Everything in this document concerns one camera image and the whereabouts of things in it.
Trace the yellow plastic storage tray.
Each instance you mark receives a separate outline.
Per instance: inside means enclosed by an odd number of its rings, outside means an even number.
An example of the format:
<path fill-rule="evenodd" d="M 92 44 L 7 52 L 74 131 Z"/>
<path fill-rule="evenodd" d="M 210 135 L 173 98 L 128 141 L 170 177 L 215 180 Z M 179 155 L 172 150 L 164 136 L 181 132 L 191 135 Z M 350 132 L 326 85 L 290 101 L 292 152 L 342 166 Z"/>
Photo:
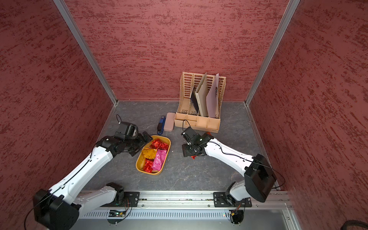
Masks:
<path fill-rule="evenodd" d="M 163 137 L 163 136 L 152 135 L 151 137 L 153 138 L 153 140 L 151 142 L 149 142 L 148 144 L 146 144 L 143 149 L 149 148 L 156 139 L 158 139 L 161 142 L 166 143 L 168 145 L 168 149 L 166 150 L 166 155 L 165 155 L 165 158 L 162 162 L 161 169 L 160 170 L 152 170 L 151 172 L 145 171 L 144 167 L 146 165 L 146 158 L 143 156 L 142 152 L 139 154 L 139 157 L 136 161 L 136 169 L 141 173 L 145 173 L 145 174 L 149 174 L 149 175 L 159 175 L 163 171 L 166 159 L 169 155 L 169 151 L 170 151 L 170 147 L 171 147 L 171 141 L 170 141 L 169 138 Z"/>

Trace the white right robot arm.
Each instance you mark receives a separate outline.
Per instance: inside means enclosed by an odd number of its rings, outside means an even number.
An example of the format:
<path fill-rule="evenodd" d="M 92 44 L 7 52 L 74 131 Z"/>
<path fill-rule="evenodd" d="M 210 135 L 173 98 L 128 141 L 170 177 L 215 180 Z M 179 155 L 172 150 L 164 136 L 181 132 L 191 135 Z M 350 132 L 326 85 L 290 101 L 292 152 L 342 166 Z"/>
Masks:
<path fill-rule="evenodd" d="M 240 201 L 252 197 L 259 202 L 266 202 L 267 197 L 274 187 L 277 176 L 267 159 L 258 154 L 256 156 L 241 153 L 232 149 L 217 139 L 198 143 L 186 143 L 182 145 L 184 157 L 210 156 L 227 164 L 243 176 L 243 180 L 234 183 L 229 190 L 230 196 Z"/>

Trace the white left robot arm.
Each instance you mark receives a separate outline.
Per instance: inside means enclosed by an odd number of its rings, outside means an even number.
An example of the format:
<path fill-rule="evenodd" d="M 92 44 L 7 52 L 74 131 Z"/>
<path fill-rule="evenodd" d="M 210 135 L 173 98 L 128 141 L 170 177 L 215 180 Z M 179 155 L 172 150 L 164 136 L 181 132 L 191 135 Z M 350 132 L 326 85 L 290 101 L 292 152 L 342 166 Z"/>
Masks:
<path fill-rule="evenodd" d="M 79 196 L 85 185 L 120 153 L 134 156 L 151 142 L 147 133 L 128 136 L 115 134 L 98 141 L 92 152 L 67 176 L 49 190 L 39 190 L 33 197 L 34 219 L 50 230 L 69 230 L 86 213 L 106 204 L 129 206 L 124 188 L 108 183 L 86 196 Z"/>

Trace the magenta long tea bag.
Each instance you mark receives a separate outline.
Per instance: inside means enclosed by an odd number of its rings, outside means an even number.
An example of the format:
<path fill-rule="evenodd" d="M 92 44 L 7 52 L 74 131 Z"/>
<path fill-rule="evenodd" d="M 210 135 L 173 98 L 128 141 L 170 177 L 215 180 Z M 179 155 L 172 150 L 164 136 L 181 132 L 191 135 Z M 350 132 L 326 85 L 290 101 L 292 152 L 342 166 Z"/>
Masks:
<path fill-rule="evenodd" d="M 157 150 L 155 159 L 152 164 L 152 170 L 153 171 L 160 171 L 162 169 L 163 163 L 166 159 L 167 150 L 166 149 L 160 149 Z"/>

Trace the orange square tea bag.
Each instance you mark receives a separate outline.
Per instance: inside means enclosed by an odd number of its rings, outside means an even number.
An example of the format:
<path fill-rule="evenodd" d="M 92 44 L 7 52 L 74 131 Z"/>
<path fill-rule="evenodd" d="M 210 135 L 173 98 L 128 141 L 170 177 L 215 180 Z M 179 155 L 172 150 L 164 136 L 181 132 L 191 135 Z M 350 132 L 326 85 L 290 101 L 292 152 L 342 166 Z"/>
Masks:
<path fill-rule="evenodd" d="M 157 154 L 157 149 L 146 148 L 142 150 L 142 155 L 144 158 L 149 160 L 154 160 Z"/>

